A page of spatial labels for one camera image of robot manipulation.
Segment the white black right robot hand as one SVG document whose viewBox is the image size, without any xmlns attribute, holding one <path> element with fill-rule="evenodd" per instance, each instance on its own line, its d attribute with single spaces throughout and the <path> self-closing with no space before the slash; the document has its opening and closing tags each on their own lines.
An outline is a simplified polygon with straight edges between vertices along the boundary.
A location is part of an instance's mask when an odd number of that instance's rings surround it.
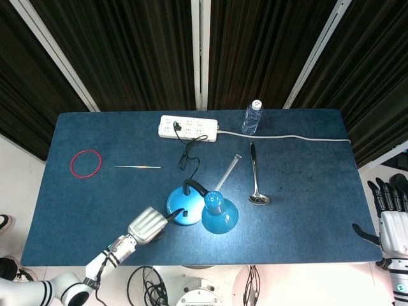
<svg viewBox="0 0 408 306">
<path fill-rule="evenodd" d="M 362 239 L 381 247 L 390 258 L 407 258 L 407 177 L 393 175 L 388 182 L 376 178 L 367 182 L 374 198 L 379 221 L 379 235 L 363 231 L 353 224 L 354 232 Z"/>
</svg>

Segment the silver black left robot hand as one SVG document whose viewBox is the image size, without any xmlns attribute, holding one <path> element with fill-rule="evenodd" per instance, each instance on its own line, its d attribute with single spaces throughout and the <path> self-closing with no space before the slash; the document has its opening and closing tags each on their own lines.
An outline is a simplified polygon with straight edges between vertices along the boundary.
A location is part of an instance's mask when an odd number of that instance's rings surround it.
<svg viewBox="0 0 408 306">
<path fill-rule="evenodd" d="M 137 245 L 146 245 L 162 232 L 169 221 L 174 220 L 183 211 L 183 208 L 179 208 L 165 217 L 153 207 L 147 207 L 130 223 L 128 233 L 134 238 Z"/>
</svg>

